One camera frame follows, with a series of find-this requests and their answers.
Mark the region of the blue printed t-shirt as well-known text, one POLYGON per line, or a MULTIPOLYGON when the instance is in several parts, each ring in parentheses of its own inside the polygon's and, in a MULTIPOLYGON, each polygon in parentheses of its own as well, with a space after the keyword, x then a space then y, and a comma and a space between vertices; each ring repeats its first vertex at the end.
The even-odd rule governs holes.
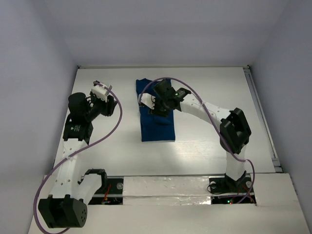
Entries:
POLYGON ((139 106, 141 141, 175 141, 174 113, 169 112, 167 117, 150 114, 149 108, 139 106))

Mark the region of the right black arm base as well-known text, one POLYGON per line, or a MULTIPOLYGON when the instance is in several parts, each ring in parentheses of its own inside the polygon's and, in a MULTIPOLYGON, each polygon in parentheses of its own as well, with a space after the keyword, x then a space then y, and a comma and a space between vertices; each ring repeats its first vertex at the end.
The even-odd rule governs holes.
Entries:
POLYGON ((230 188, 225 178, 220 176, 213 176, 209 178, 207 191, 211 194, 211 204, 256 204, 254 190, 250 192, 252 179, 248 176, 243 179, 242 184, 237 188, 230 188))

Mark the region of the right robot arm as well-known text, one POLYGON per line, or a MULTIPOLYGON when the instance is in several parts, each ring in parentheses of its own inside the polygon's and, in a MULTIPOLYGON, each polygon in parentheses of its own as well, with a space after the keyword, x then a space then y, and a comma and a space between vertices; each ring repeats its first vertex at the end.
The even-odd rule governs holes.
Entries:
POLYGON ((143 90, 138 101, 148 107, 152 115, 167 117, 171 111, 178 110, 214 127, 220 145, 226 151, 224 185, 229 191, 240 188, 247 173, 245 151, 252 134, 244 112, 239 108, 229 110, 205 102, 188 84, 175 90, 170 78, 158 78, 148 85, 153 86, 155 94, 143 90))

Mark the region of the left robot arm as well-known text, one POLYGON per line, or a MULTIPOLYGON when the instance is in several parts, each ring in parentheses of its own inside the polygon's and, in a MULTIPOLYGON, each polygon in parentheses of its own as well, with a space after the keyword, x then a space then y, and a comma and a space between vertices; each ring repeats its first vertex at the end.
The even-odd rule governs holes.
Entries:
POLYGON ((110 117, 117 105, 114 96, 104 98, 91 92, 74 93, 68 98, 69 115, 63 131, 61 161, 52 169, 57 172, 54 185, 47 198, 35 202, 45 224, 50 229, 82 228, 87 218, 87 205, 93 195, 104 192, 108 187, 104 169, 81 171, 79 153, 89 148, 93 131, 92 122, 99 115, 110 117))

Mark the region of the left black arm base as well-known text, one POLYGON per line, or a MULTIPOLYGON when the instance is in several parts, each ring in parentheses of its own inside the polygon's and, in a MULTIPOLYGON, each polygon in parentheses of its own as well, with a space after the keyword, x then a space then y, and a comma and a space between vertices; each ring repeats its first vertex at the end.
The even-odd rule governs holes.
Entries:
POLYGON ((108 186, 93 195, 89 205, 122 205, 124 177, 108 177, 108 186))

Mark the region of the silver foil covered panel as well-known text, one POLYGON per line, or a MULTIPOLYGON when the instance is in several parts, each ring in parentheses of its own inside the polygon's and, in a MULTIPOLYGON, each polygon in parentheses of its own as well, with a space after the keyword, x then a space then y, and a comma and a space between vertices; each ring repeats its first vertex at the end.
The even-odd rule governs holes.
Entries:
POLYGON ((133 206, 210 205, 207 176, 127 176, 123 204, 133 206))

